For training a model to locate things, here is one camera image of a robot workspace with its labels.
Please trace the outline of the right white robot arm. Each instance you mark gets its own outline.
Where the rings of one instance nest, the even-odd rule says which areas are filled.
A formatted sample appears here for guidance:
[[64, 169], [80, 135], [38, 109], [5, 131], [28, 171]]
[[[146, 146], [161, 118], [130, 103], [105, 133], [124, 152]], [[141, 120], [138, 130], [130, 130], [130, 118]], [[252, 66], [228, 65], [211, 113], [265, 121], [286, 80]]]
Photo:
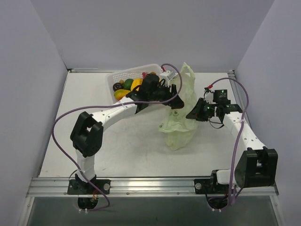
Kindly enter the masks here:
[[225, 185], [239, 188], [274, 185], [278, 154], [255, 135], [240, 106], [229, 100], [210, 104], [200, 98], [186, 115], [187, 119], [196, 121], [209, 121], [212, 117], [218, 117], [236, 141], [230, 169], [216, 170], [215, 177], [208, 181], [210, 190], [218, 193]]

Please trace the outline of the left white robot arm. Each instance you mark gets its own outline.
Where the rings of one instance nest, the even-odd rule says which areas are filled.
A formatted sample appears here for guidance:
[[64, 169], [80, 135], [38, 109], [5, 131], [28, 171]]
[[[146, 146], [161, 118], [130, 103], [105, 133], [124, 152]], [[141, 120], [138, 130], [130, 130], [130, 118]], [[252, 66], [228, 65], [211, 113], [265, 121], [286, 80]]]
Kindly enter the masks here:
[[179, 97], [182, 81], [179, 85], [168, 85], [166, 79], [150, 73], [141, 82], [134, 81], [132, 85], [112, 106], [102, 107], [101, 111], [92, 114], [82, 112], [71, 132], [70, 139], [76, 149], [79, 166], [75, 178], [79, 182], [78, 188], [85, 194], [95, 189], [95, 155], [101, 149], [106, 129], [149, 105], [163, 104], [172, 109], [184, 107], [184, 102]]

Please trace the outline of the light green plastic bag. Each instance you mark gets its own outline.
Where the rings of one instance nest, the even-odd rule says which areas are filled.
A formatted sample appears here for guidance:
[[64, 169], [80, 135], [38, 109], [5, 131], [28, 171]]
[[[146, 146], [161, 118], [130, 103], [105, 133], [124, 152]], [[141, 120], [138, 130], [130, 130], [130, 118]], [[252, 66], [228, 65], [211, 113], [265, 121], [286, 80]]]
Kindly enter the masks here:
[[187, 119], [186, 116], [197, 103], [195, 92], [195, 74], [191, 67], [183, 63], [181, 71], [182, 89], [179, 97], [184, 102], [184, 108], [170, 109], [158, 127], [158, 131], [166, 134], [165, 144], [172, 151], [185, 147], [194, 137], [197, 122]]

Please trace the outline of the yellow starfruit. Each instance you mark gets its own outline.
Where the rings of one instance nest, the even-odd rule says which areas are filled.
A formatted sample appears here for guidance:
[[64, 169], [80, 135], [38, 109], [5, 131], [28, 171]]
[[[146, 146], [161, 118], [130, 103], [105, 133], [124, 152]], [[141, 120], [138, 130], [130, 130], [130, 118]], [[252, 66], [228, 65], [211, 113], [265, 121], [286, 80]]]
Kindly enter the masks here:
[[134, 79], [133, 82], [132, 82], [130, 90], [133, 91], [137, 86], [142, 85], [142, 82], [143, 82], [143, 78]]

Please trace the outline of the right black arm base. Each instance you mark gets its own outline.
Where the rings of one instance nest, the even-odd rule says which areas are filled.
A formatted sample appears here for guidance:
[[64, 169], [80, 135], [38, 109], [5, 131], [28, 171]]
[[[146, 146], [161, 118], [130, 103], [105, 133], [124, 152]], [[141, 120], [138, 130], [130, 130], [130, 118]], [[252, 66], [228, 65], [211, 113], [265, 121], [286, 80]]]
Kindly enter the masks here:
[[221, 195], [229, 193], [230, 170], [213, 170], [210, 176], [193, 179], [196, 194]]

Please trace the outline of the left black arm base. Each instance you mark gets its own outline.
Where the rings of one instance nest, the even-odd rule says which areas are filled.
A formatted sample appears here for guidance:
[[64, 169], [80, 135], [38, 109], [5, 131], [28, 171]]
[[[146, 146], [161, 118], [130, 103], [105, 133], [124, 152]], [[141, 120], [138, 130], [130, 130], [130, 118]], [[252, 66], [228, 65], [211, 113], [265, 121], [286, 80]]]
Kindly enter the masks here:
[[[108, 179], [95, 179], [92, 183], [101, 190], [105, 195], [110, 193], [111, 181]], [[85, 182], [79, 182], [76, 179], [71, 179], [69, 181], [67, 194], [69, 195], [90, 195], [90, 194], [100, 194], [92, 185]]]

